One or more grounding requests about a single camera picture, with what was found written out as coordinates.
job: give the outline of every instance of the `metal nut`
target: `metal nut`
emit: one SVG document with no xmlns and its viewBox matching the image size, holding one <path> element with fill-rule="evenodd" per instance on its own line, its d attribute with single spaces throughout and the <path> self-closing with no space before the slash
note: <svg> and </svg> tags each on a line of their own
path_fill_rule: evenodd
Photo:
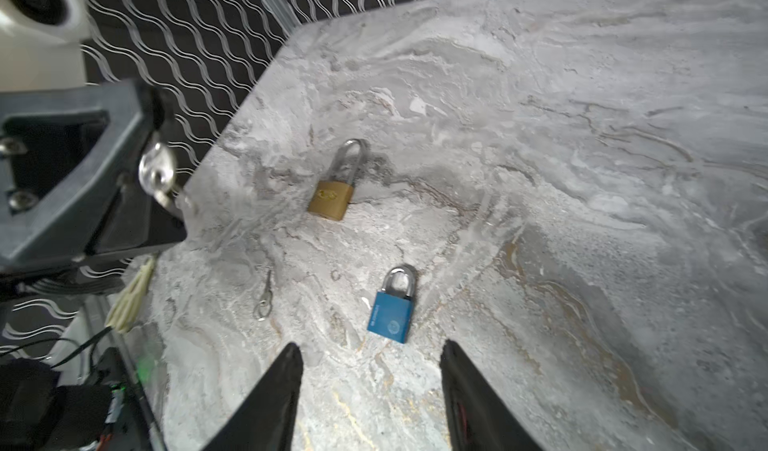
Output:
<svg viewBox="0 0 768 451">
<path fill-rule="evenodd" d="M 29 191 L 16 191 L 8 197 L 8 206 L 15 212 L 25 212 L 38 204 L 40 199 Z"/>
<path fill-rule="evenodd" d="M 24 155 L 27 147 L 18 139 L 6 136 L 0 139 L 0 156 Z"/>
</svg>

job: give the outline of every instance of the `padlock body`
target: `padlock body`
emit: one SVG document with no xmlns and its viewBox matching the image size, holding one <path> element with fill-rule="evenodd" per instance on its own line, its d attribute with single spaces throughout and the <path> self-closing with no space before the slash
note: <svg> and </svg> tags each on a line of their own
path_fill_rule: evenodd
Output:
<svg viewBox="0 0 768 451">
<path fill-rule="evenodd" d="M 354 187 L 338 181 L 321 181 L 317 183 L 315 194 L 310 206 L 306 209 L 313 215 L 322 216 L 340 222 L 350 204 Z"/>
<path fill-rule="evenodd" d="M 413 301 L 392 296 L 383 291 L 376 293 L 368 331 L 381 334 L 398 343 L 406 342 L 408 326 L 411 323 Z"/>
</svg>

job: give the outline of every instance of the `marble countertop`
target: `marble countertop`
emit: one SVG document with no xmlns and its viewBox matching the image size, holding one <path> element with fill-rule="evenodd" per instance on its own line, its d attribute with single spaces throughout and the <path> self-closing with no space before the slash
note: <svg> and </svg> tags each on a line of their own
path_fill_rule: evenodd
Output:
<svg viewBox="0 0 768 451">
<path fill-rule="evenodd" d="M 300 28 L 188 183 L 129 336 L 155 343 L 169 448 L 295 341 L 294 449 L 447 449 L 448 338 L 547 449 L 759 447 L 766 3 L 422 0 Z M 371 156 L 346 216 L 311 216 L 347 138 Z M 401 263 L 405 345 L 366 331 Z"/>
</svg>

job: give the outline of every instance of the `key ring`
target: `key ring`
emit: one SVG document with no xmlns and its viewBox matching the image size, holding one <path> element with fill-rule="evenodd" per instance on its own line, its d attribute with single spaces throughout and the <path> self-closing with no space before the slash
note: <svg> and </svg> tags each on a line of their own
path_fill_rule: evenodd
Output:
<svg viewBox="0 0 768 451">
<path fill-rule="evenodd" d="M 270 277 L 272 276 L 272 270 L 266 270 L 266 284 L 264 285 L 264 293 L 259 297 L 259 303 L 256 305 L 256 320 L 264 321 L 266 317 L 272 312 L 272 287 L 270 286 Z"/>
</svg>

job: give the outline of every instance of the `brass padlock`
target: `brass padlock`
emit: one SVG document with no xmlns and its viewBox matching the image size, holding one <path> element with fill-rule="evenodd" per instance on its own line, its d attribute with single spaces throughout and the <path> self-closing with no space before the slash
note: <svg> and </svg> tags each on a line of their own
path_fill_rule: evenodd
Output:
<svg viewBox="0 0 768 451">
<path fill-rule="evenodd" d="M 344 162 L 346 153 L 353 145 L 358 146 L 357 161 L 350 170 L 350 175 L 347 176 L 346 181 L 337 181 L 336 173 Z M 315 194 L 312 196 L 310 206 L 306 210 L 313 215 L 340 222 L 344 218 L 346 207 L 350 204 L 352 193 L 355 191 L 353 186 L 355 174 L 366 159 L 367 152 L 368 147 L 362 139 L 347 139 L 342 147 L 339 148 L 339 151 L 336 152 L 336 156 L 333 157 L 331 168 L 328 171 L 328 180 L 317 183 Z"/>
</svg>

